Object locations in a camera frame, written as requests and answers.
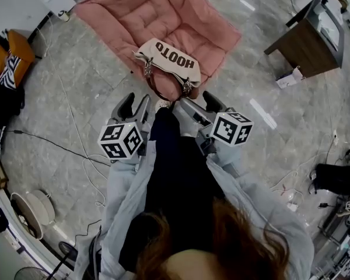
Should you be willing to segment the black floor fan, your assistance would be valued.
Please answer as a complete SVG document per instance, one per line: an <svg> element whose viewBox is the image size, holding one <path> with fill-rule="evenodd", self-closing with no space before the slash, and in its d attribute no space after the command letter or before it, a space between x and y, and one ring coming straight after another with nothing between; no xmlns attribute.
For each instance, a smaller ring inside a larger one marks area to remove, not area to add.
<svg viewBox="0 0 350 280"><path fill-rule="evenodd" d="M78 256L78 251L75 247L67 242L59 242L58 247L64 256L51 272L39 267L23 267L16 272L14 280L57 280L55 275L62 265L64 265L67 260L75 262Z"/></svg>

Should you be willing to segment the person's left forearm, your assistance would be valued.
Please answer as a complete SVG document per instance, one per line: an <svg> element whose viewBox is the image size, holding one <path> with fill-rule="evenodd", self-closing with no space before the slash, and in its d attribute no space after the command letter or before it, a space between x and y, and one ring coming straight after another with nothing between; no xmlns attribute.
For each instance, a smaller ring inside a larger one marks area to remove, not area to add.
<svg viewBox="0 0 350 280"><path fill-rule="evenodd" d="M129 224L143 210L146 186L153 172L155 156L123 160L112 164L107 182L107 206L103 226Z"/></svg>

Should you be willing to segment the white paper bag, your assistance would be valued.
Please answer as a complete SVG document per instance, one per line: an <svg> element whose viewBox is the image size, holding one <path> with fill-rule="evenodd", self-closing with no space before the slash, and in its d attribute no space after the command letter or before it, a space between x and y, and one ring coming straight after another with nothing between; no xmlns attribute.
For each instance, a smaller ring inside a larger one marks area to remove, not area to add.
<svg viewBox="0 0 350 280"><path fill-rule="evenodd" d="M300 83L304 79L305 77L300 71L300 66L296 66L290 72L280 76L275 82L281 89L284 89Z"/></svg>

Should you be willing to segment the pink cushioned chair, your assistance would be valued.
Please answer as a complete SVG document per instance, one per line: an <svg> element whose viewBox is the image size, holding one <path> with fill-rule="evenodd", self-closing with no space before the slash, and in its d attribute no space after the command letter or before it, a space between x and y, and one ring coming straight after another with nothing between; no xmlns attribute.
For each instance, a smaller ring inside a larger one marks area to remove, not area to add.
<svg viewBox="0 0 350 280"><path fill-rule="evenodd" d="M108 48L162 99L198 96L199 86L221 66L226 54L240 40L237 29L208 0L85 0L75 12ZM193 81L152 68L145 75L145 61L137 58L151 39L177 69L199 71Z"/></svg>

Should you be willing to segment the white paper sheet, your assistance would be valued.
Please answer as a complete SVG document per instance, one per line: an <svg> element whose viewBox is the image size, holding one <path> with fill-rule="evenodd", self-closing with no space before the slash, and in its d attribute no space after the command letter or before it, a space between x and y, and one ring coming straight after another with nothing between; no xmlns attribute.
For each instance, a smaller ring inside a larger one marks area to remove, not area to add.
<svg viewBox="0 0 350 280"><path fill-rule="evenodd" d="M338 51L340 46L340 24L333 13L323 5L318 10L319 24L317 30Z"/></svg>

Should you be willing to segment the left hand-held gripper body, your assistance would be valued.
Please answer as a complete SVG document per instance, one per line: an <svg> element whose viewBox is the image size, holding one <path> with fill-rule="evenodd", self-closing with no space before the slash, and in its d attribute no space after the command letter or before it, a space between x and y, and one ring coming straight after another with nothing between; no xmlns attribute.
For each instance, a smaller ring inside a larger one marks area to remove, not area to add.
<svg viewBox="0 0 350 280"><path fill-rule="evenodd" d="M149 132L143 127L149 111L138 109L135 114L124 117L115 108L107 125L101 129L97 143L110 160L130 160L134 156L146 155Z"/></svg>

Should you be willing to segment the black clothing pile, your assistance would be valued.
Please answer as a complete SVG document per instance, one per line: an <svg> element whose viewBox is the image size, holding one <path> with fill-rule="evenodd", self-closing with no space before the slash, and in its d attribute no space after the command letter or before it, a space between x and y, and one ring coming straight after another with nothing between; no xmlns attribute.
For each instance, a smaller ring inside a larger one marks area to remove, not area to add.
<svg viewBox="0 0 350 280"><path fill-rule="evenodd" d="M25 91L22 87L13 90L0 85L0 124L5 124L12 116L18 116L25 106Z"/></svg>

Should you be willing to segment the person's right forearm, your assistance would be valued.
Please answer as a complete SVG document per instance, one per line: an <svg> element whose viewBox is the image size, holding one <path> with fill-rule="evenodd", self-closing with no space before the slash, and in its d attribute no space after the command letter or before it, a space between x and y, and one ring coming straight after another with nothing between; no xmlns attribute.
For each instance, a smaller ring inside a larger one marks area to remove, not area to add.
<svg viewBox="0 0 350 280"><path fill-rule="evenodd" d="M216 143L215 149L207 156L206 163L228 200L249 213L259 214L265 219L272 218L279 201L253 173L238 175L233 161L238 158L239 149L221 143Z"/></svg>

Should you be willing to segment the beige canvas handbag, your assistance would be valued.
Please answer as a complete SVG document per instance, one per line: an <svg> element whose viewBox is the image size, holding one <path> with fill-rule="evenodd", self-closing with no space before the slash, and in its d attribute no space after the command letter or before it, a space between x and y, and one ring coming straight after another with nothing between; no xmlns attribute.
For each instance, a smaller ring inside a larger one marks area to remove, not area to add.
<svg viewBox="0 0 350 280"><path fill-rule="evenodd" d="M156 87L154 69L175 78L180 85L179 97L193 98L198 93L201 71L198 61L193 57L156 38L147 41L133 55L144 63L143 75L149 87L163 100L168 98Z"/></svg>

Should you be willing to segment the person's legs in black trousers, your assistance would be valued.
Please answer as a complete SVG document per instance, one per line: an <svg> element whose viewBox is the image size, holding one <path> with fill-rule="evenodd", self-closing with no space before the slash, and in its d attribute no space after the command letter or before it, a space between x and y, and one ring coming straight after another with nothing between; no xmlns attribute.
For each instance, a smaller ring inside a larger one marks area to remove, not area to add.
<svg viewBox="0 0 350 280"><path fill-rule="evenodd" d="M147 186L147 211L203 207L225 198L195 138L180 135L180 123L170 109L157 111L150 135L156 157Z"/></svg>

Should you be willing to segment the zebra print cushion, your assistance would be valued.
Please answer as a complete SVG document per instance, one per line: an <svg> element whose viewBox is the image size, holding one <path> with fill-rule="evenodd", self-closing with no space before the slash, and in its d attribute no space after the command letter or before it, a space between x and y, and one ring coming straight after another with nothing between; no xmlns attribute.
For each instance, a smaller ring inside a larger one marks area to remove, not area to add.
<svg viewBox="0 0 350 280"><path fill-rule="evenodd" d="M10 55L5 62L4 69L0 75L0 85L16 90L15 83L15 71L18 65L20 64L21 59L15 55Z"/></svg>

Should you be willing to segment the dark wooden desk cabinet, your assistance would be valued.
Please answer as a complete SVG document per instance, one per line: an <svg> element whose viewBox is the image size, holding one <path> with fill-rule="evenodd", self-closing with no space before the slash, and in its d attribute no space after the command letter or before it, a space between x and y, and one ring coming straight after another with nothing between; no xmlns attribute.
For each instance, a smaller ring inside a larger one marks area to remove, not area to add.
<svg viewBox="0 0 350 280"><path fill-rule="evenodd" d="M334 24L338 43L332 42L320 16L325 14ZM286 23L289 30L264 53L278 50L292 67L299 67L306 78L342 67L344 28L321 0L312 0Z"/></svg>

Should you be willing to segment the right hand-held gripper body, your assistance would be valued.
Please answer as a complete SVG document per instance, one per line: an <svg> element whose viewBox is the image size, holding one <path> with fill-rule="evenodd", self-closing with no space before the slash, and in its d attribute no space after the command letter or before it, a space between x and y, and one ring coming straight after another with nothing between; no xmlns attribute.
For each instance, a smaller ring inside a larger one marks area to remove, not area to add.
<svg viewBox="0 0 350 280"><path fill-rule="evenodd" d="M228 147L244 144L253 126L253 121L238 112L219 112L211 121L206 120L206 126L199 129L195 141L206 156L216 152L217 141Z"/></svg>

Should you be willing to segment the black metal rack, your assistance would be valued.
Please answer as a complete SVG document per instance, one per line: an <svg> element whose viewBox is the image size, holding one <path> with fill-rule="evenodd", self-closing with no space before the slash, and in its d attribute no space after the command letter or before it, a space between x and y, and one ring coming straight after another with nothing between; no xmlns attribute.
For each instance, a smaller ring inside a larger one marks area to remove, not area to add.
<svg viewBox="0 0 350 280"><path fill-rule="evenodd" d="M334 210L320 227L327 239L319 262L315 264L318 280L336 280L350 275L350 215L341 216L350 203L338 199Z"/></svg>

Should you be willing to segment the orange bench seat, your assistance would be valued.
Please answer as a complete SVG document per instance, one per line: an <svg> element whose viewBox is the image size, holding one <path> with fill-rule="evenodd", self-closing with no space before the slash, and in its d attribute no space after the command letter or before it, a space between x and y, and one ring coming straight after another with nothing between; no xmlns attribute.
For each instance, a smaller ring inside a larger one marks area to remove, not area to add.
<svg viewBox="0 0 350 280"><path fill-rule="evenodd" d="M14 74L16 88L18 88L36 57L26 37L14 30L5 29L0 34L0 75L10 55L15 55L21 59Z"/></svg>

